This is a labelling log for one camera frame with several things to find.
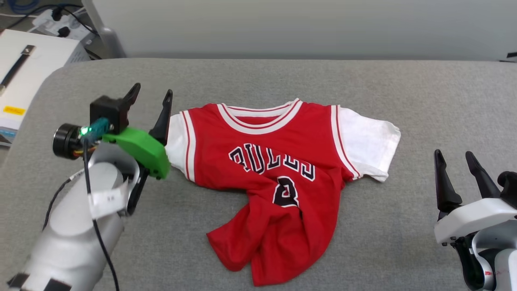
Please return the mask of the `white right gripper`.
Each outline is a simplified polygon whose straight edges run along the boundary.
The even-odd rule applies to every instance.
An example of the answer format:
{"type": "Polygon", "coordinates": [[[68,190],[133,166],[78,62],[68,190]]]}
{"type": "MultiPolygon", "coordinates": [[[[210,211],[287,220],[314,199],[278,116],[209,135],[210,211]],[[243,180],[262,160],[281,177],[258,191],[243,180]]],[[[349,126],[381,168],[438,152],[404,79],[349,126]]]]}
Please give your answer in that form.
{"type": "Polygon", "coordinates": [[[482,199],[462,206],[463,200],[450,181],[442,152],[434,151],[436,201],[439,210],[434,234],[440,245],[452,243],[454,238],[467,236],[517,216],[517,208],[500,199],[501,191],[473,152],[466,152],[465,158],[482,199]]]}

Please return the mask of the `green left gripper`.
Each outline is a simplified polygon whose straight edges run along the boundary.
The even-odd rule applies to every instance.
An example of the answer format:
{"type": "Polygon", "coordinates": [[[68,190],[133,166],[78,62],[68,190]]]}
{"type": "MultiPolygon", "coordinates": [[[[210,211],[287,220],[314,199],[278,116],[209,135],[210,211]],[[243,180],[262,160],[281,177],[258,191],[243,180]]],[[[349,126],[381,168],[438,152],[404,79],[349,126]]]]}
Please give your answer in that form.
{"type": "MultiPolygon", "coordinates": [[[[128,122],[128,112],[136,102],[141,84],[135,83],[120,101],[120,121],[128,122]]],[[[164,146],[167,145],[173,91],[168,90],[162,102],[162,110],[154,127],[149,131],[125,128],[120,134],[104,134],[103,142],[115,143],[124,152],[149,170],[149,175],[158,180],[166,178],[170,164],[164,146]]]]}

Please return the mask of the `red and white basketball jersey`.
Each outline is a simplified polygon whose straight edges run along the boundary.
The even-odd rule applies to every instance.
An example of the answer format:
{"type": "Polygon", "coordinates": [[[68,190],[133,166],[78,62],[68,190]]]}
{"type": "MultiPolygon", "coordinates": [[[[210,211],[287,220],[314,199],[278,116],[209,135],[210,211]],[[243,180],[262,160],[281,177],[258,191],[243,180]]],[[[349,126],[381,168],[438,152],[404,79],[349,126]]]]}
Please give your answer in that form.
{"type": "Polygon", "coordinates": [[[249,264],[253,284],[268,286],[321,258],[345,184],[365,175],[384,182],[400,139],[393,123],[340,105],[221,103],[173,115],[166,154],[198,186],[246,193],[242,210],[207,238],[227,269],[249,264]]]}

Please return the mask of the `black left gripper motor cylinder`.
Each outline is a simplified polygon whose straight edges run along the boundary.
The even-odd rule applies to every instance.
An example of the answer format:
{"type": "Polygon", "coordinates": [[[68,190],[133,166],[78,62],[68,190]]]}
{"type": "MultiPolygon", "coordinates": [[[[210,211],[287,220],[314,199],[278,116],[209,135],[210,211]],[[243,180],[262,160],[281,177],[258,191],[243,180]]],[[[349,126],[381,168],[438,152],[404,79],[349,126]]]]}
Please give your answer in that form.
{"type": "Polygon", "coordinates": [[[77,160],[84,154],[82,133],[85,127],[65,123],[54,133],[52,149],[57,157],[67,160],[77,160]]]}

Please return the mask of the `white power strip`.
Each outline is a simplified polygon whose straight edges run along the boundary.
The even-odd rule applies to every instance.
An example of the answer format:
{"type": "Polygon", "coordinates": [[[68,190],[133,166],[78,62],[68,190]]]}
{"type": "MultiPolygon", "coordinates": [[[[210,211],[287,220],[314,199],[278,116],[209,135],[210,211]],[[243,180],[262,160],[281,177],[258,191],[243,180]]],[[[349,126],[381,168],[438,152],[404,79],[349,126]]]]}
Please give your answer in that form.
{"type": "Polygon", "coordinates": [[[80,17],[83,15],[86,15],[85,8],[75,8],[72,11],[62,6],[48,8],[32,20],[33,27],[27,32],[73,39],[89,45],[97,33],[94,28],[81,21],[80,17]]]}

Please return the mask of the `grey fabric sofa seat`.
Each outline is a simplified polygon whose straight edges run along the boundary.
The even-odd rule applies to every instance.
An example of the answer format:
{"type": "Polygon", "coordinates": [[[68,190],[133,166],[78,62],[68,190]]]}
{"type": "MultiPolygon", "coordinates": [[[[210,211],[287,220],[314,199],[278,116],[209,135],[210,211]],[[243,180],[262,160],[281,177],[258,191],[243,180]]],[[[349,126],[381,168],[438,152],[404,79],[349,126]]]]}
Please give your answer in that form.
{"type": "Polygon", "coordinates": [[[386,182],[347,184],[329,248],[284,285],[254,287],[249,266],[228,271],[208,243],[206,233],[246,204],[243,193],[197,187],[175,169],[149,179],[111,256],[121,291],[468,291],[456,252],[435,240],[433,153],[442,151],[464,203],[480,199],[466,151],[494,180],[517,172],[517,64],[109,59],[60,68],[41,85],[0,167],[0,291],[24,266],[50,199],[82,167],[54,156],[55,130],[87,124],[91,101],[123,97],[137,82],[129,123],[146,131],[173,90],[175,113],[299,98],[389,121],[402,137],[386,182]]]}

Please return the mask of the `grey metal partition post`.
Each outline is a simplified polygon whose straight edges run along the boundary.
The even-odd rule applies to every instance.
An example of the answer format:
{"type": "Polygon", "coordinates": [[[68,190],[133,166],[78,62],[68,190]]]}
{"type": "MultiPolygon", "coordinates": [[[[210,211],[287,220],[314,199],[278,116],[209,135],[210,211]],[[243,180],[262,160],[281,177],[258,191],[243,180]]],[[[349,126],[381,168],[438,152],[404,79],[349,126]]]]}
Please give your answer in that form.
{"type": "Polygon", "coordinates": [[[103,5],[109,4],[110,0],[81,0],[81,2],[105,48],[107,48],[109,57],[114,59],[126,58],[127,55],[122,48],[116,31],[108,25],[108,17],[111,14],[103,7],[103,5]]]}

